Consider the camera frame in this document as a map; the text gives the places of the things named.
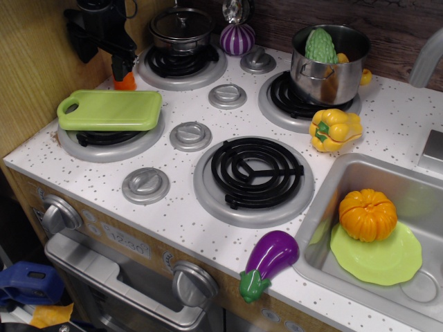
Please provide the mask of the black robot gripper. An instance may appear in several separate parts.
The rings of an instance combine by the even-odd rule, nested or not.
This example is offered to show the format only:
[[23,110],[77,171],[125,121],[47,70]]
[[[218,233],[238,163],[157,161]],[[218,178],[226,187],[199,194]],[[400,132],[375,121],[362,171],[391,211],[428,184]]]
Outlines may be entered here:
[[66,9],[64,17],[69,39],[80,60],[89,62],[101,49],[111,55],[115,81],[132,72],[136,43],[125,30],[131,17],[124,1],[78,1],[78,8]]

